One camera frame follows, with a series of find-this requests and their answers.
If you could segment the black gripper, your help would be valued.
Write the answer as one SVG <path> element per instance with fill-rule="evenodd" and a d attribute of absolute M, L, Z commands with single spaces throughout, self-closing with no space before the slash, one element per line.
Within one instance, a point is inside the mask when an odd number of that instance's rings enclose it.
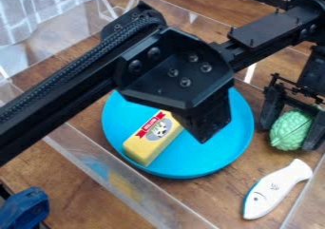
<path fill-rule="evenodd" d="M 325 97 L 325 45 L 313 46 L 312 54 L 300 74 L 297 82 L 284 78 L 278 73 L 272 75 L 269 86 L 264 88 L 264 104 L 260 117 L 261 128 L 269 130 L 280 118 L 285 105 L 290 105 L 309 114 L 316 114 L 319 109 L 288 96 L 288 90 L 315 98 L 320 105 Z M 325 141 L 325 111 L 315 117 L 313 125 L 302 143 L 304 150 L 316 150 Z"/>

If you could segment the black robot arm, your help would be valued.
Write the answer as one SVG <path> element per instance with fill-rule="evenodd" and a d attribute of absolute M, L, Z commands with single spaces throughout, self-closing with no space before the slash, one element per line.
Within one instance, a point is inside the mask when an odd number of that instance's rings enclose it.
<path fill-rule="evenodd" d="M 0 166 L 111 91 L 170 111 L 205 143 L 232 120 L 236 73 L 302 42 L 313 43 L 312 55 L 297 81 L 273 78 L 262 127 L 285 105 L 319 112 L 294 94 L 325 103 L 325 0 L 288 0 L 284 9 L 232 29 L 222 44 L 170 27 L 162 13 L 138 3 L 105 26 L 99 45 L 0 106 Z"/>

